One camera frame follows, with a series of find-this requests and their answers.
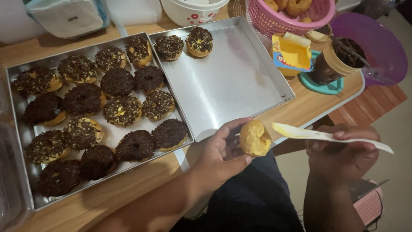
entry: floor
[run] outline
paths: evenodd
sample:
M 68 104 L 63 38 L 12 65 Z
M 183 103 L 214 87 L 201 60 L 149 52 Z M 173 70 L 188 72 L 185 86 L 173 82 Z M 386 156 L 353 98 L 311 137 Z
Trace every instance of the floor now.
M 389 28 L 402 43 L 408 56 L 409 71 L 399 86 L 408 96 L 408 100 L 372 123 L 381 135 L 382 142 L 395 151 L 395 155 L 381 153 L 375 166 L 364 179 L 382 181 L 391 180 L 382 186 L 384 197 L 384 213 L 378 222 L 377 232 L 411 231 L 412 220 L 412 26 L 397 11 L 392 11 L 389 17 L 378 20 Z M 279 169 L 289 184 L 292 202 L 296 210 L 303 208 L 306 181 L 309 173 L 305 151 L 285 154 L 277 158 Z

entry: white plastic spoon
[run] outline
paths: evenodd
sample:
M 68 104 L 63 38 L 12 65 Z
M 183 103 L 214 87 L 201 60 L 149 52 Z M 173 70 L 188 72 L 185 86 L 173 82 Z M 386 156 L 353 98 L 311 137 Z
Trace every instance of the white plastic spoon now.
M 350 140 L 336 140 L 332 137 L 332 134 L 319 132 L 314 130 L 305 130 L 300 129 L 291 125 L 281 124 L 281 123 L 272 123 L 272 128 L 279 134 L 292 138 L 292 139 L 309 139 L 309 140 L 324 140 L 330 142 L 342 142 L 342 143 L 351 143 L 351 142 L 369 142 L 375 145 L 379 150 L 386 151 L 393 154 L 392 149 L 381 142 L 376 142 L 373 140 L 366 139 L 350 139 Z

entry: aluminum tray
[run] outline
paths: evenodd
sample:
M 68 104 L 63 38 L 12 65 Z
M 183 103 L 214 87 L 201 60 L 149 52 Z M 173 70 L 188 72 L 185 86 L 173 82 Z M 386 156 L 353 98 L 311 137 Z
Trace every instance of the aluminum tray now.
M 150 34 L 150 41 L 171 35 L 185 41 L 194 27 Z M 201 27 L 213 36 L 208 56 L 193 57 L 184 46 L 179 59 L 160 63 L 197 142 L 225 122 L 256 116 L 295 97 L 244 17 Z
M 139 33 L 136 34 L 139 37 L 142 37 L 144 39 L 148 39 L 148 35 L 147 33 Z M 119 47 L 121 48 L 123 51 L 125 51 L 125 47 L 126 44 L 128 42 L 128 37 L 124 37 L 124 38 L 119 38 L 119 39 L 115 39 L 115 40 L 111 40 L 108 42 L 104 42 L 104 43 L 99 43 L 96 45 L 91 45 L 88 47 L 84 47 L 84 48 L 80 48 L 80 49 L 76 49 L 73 51 L 69 51 L 69 52 L 65 52 L 65 53 L 61 53 L 61 54 L 57 54 L 54 56 L 50 56 L 50 57 L 46 57 L 43 59 L 39 59 L 36 61 L 32 61 L 29 63 L 25 63 L 25 64 L 20 64 L 20 65 L 16 65 L 14 67 L 11 68 L 7 68 L 6 69 L 6 73 L 7 73 L 7 79 L 8 79 L 8 83 L 9 83 L 9 88 L 10 88 L 10 92 L 11 92 L 11 98 L 12 98 L 12 108 L 13 108 L 13 113 L 14 113 L 14 119 L 16 122 L 16 128 L 17 128 L 17 133 L 18 133 L 18 138 L 19 138 L 19 145 L 21 148 L 21 154 L 25 154 L 24 148 L 27 147 L 27 145 L 31 142 L 31 140 L 37 136 L 38 134 L 40 134 L 41 132 L 47 131 L 47 130 L 61 130 L 64 128 L 64 126 L 67 124 L 67 122 L 71 119 L 71 117 L 69 116 L 64 122 L 59 123 L 55 126 L 34 126 L 34 127 L 28 127 L 26 126 L 21 120 L 21 116 L 24 113 L 25 108 L 27 107 L 28 102 L 30 102 L 31 100 L 34 99 L 34 97 L 29 97 L 28 99 L 25 99 L 23 97 L 20 96 L 19 93 L 17 93 L 17 91 L 12 90 L 12 84 L 11 82 L 13 81 L 13 79 L 15 79 L 22 71 L 30 69 L 32 67 L 35 66 L 41 66 L 41 67 L 46 67 L 46 68 L 51 68 L 51 69 L 57 69 L 57 66 L 59 65 L 59 61 L 70 56 L 70 55 L 84 55 L 88 58 L 90 58 L 92 61 L 94 61 L 94 55 L 99 51 L 102 50 L 103 48 L 107 47 L 107 46 L 115 46 L 115 47 Z M 151 63 L 151 65 L 154 66 L 158 66 L 159 62 L 157 60 L 156 57 L 153 57 L 153 61 Z M 133 65 L 129 65 L 126 66 L 131 70 L 131 73 L 134 75 L 134 71 L 135 68 L 133 67 Z M 103 73 L 98 73 L 98 80 L 95 82 L 95 84 L 100 85 L 100 79 L 103 76 Z M 67 83 L 65 82 L 65 84 L 63 85 L 63 87 L 61 89 L 59 89 L 58 91 L 56 91 L 57 95 L 64 97 L 64 94 L 71 88 L 74 87 L 74 84 L 71 83 Z M 166 85 L 164 85 L 163 91 L 168 91 L 170 92 L 173 97 L 176 99 L 176 96 L 174 95 L 173 91 L 171 89 L 168 88 L 168 83 L 166 80 Z M 133 96 L 137 97 L 141 102 L 143 102 L 145 100 L 145 95 L 142 92 L 137 92 L 133 94 Z M 91 116 L 91 119 L 96 120 L 97 122 L 99 122 L 102 125 L 103 131 L 105 133 L 103 140 L 101 142 L 101 144 L 105 144 L 109 147 L 113 147 L 115 148 L 118 144 L 118 142 L 123 138 L 123 136 L 131 131 L 135 131 L 135 130 L 147 130 L 149 132 L 151 132 L 153 129 L 155 129 L 157 127 L 157 125 L 159 125 L 160 123 L 162 123 L 164 120 L 166 119 L 170 119 L 170 118 L 176 118 L 180 121 L 184 121 L 187 124 L 186 118 L 183 116 L 181 109 L 179 107 L 179 104 L 176 101 L 176 106 L 175 106 L 175 110 L 169 114 L 165 119 L 160 120 L 158 122 L 151 122 L 148 118 L 143 117 L 141 120 L 139 120 L 137 123 L 124 128 L 124 127 L 118 127 L 118 126 L 114 126 L 112 124 L 109 124 L 103 117 L 103 111 L 101 111 L 99 114 L 95 115 L 95 116 Z M 185 141 L 185 143 L 178 147 L 177 149 L 180 149 L 184 146 L 187 146 L 189 144 L 191 144 L 193 142 L 193 135 L 191 133 L 189 133 L 188 139 Z M 29 177 L 29 183 L 30 183 L 30 187 L 32 189 L 32 196 L 33 196 L 33 200 L 34 200 L 34 209 L 35 210 L 40 210 L 46 206 L 49 206 L 50 203 L 52 202 L 56 202 L 60 199 L 63 199 L 67 196 L 70 196 L 78 191 L 81 191 L 83 189 L 86 189 L 94 184 L 97 184 L 99 182 L 102 182 L 112 176 L 118 175 L 120 173 L 124 173 L 127 172 L 129 170 L 131 170 L 134 167 L 137 167 L 139 165 L 142 165 L 146 162 L 150 162 L 154 159 L 157 159 L 161 156 L 164 156 L 170 152 L 173 151 L 169 151 L 169 152 L 160 152 L 160 151 L 156 151 L 156 153 L 154 154 L 153 158 L 145 161 L 145 162 L 140 162 L 140 163 L 128 163 L 128 162 L 122 162 L 119 164 L 118 168 L 116 169 L 115 172 L 111 173 L 110 175 L 106 176 L 105 178 L 99 179 L 97 181 L 89 181 L 89 182 L 83 182 L 82 184 L 80 184 L 78 187 L 76 187 L 71 193 L 65 195 L 65 196 L 61 196 L 61 197 L 43 197 L 41 196 L 37 191 L 36 191 L 36 182 L 37 182 L 37 178 L 39 176 L 39 174 L 41 173 L 42 169 L 44 169 L 44 167 L 46 165 L 44 164 L 34 164 L 31 163 L 29 161 L 26 161 L 26 171 L 28 173 L 28 177 Z M 77 152 L 72 150 L 71 153 L 67 156 L 66 159 L 79 159 L 82 156 L 83 151 L 81 152 Z

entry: wooden slatted surface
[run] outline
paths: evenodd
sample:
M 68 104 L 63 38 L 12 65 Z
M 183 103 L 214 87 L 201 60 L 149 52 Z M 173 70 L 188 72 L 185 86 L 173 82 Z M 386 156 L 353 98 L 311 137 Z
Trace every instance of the wooden slatted surface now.
M 398 85 L 369 86 L 363 93 L 328 114 L 336 125 L 367 126 L 407 99 Z

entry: human hand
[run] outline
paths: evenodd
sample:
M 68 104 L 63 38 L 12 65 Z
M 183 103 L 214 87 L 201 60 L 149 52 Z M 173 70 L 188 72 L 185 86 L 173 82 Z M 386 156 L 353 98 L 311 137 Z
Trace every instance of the human hand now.
M 204 153 L 190 170 L 204 194 L 221 187 L 228 179 L 239 174 L 252 158 L 237 149 L 242 125 L 253 118 L 239 118 L 225 123 L 207 141 Z
M 339 124 L 321 126 L 318 131 L 332 133 L 337 140 L 370 139 L 380 142 L 380 136 L 372 127 Z M 310 173 L 330 186 L 349 185 L 360 179 L 375 164 L 379 151 L 368 142 L 349 144 L 320 140 L 306 140 Z

